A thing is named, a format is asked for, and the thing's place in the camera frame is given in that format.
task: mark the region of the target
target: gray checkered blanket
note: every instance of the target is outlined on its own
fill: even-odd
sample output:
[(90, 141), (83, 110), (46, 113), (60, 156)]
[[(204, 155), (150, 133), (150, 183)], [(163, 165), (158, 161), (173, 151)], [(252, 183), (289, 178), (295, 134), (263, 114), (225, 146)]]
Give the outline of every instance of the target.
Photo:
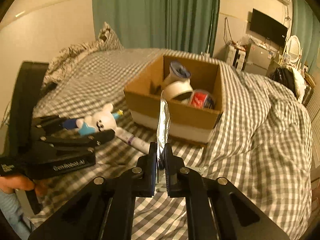
[[(255, 205), (298, 239), (307, 228), (311, 207), (311, 124), (304, 106), (283, 85), (267, 77), (238, 72), (216, 59), (165, 49), (100, 51), (84, 57), (39, 101), (34, 115), (71, 118), (93, 114), (108, 102), (122, 109), (118, 126), (151, 142), (153, 131), (136, 126), (125, 103), (123, 86), (159, 55), (196, 58), (220, 65), (226, 109), (207, 147), (171, 139), (185, 165), (204, 168), (203, 176), (228, 178)], [(115, 138), (97, 151), (97, 163), (49, 179), (38, 226), (96, 176), (117, 177), (143, 154)], [(157, 192), (137, 198), (132, 239), (187, 239), (184, 198)]]

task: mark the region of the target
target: plush toy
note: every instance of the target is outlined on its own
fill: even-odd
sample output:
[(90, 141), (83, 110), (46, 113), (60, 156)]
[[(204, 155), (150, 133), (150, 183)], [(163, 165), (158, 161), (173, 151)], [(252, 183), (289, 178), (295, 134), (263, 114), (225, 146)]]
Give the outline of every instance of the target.
[(123, 115), (123, 111), (119, 110), (116, 113), (111, 113), (112, 111), (113, 105), (106, 104), (102, 111), (92, 116), (88, 115), (85, 118), (77, 119), (76, 125), (79, 128), (79, 134), (83, 136), (108, 129), (116, 130), (116, 119)]

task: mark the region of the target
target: toothpaste tube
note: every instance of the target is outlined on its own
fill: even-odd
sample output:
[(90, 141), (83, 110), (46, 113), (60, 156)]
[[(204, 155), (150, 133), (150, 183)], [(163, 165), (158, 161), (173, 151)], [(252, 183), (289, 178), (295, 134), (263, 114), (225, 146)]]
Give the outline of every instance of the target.
[(132, 133), (127, 132), (121, 127), (117, 127), (115, 130), (116, 136), (124, 141), (126, 144), (131, 145), (136, 148), (138, 151), (141, 151), (144, 154), (149, 153), (150, 143), (141, 140), (138, 137), (135, 137)]

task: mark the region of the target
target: white tape roll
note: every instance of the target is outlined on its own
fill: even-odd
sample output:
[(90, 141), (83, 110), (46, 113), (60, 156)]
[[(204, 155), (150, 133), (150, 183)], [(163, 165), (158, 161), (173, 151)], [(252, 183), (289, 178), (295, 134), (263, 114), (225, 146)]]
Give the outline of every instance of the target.
[(176, 81), (181, 81), (181, 82), (188, 82), (190, 84), (190, 79), (189, 78), (181, 78), (178, 77), (175, 74), (170, 73), (163, 81), (163, 83), (161, 84), (161, 88), (165, 89), (168, 85), (176, 82)]
[(193, 89), (190, 86), (188, 81), (186, 82), (176, 81), (168, 85), (163, 90), (164, 98), (166, 100), (170, 100), (174, 98), (179, 101), (190, 98), (192, 92), (193, 92)]

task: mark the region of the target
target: human hand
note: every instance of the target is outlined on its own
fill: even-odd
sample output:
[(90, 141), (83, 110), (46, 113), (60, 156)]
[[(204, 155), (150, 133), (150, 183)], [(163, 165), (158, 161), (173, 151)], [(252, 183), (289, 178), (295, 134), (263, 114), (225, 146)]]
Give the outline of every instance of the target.
[(33, 182), (21, 174), (0, 177), (0, 189), (6, 194), (13, 193), (15, 189), (34, 189), (36, 195), (39, 197), (44, 196), (47, 193), (47, 187), (44, 180)]

